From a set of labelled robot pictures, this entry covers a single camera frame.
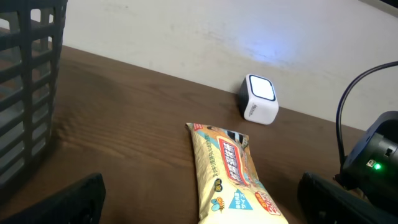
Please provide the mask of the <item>yellow wet wipes pack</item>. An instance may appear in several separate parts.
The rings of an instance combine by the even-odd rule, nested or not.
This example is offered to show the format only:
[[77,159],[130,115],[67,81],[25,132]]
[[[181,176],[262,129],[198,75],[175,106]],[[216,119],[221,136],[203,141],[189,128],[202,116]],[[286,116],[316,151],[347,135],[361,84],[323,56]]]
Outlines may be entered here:
[[245,134],[188,123],[197,172],[200,223],[287,223],[262,185]]

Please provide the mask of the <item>white barcode scanner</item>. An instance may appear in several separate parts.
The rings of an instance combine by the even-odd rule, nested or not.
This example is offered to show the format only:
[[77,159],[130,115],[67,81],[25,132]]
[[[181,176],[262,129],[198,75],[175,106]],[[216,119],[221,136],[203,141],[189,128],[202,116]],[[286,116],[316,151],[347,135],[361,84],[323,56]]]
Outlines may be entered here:
[[272,82],[264,77],[247,74],[238,91],[241,116],[254,123],[271,124],[279,111]]

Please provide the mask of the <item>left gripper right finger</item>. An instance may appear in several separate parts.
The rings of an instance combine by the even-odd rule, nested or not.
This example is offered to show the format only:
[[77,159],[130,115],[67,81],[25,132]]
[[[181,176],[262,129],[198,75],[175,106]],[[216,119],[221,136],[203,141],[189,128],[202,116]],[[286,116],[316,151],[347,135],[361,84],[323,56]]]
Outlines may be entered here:
[[311,172],[300,179],[297,198],[309,223],[397,223],[397,216]]

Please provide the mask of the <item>grey plastic shopping basket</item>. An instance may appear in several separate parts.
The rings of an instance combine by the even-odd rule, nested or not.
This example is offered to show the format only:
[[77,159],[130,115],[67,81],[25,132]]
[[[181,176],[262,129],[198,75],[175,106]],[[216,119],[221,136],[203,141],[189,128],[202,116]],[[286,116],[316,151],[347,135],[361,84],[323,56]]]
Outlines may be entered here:
[[50,146],[67,3],[1,0],[1,203]]

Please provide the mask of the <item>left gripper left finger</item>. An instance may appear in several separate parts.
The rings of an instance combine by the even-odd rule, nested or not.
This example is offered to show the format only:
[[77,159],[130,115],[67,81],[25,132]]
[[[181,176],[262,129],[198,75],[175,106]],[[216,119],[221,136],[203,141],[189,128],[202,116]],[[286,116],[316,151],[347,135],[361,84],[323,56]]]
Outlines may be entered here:
[[1,224],[98,224],[105,197],[103,176],[92,173]]

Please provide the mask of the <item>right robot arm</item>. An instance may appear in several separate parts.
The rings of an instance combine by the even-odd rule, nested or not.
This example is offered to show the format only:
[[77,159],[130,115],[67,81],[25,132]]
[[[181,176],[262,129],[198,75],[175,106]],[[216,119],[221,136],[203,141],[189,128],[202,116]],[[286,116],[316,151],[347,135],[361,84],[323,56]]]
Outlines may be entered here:
[[336,181],[397,215],[397,112],[380,115],[345,157]]

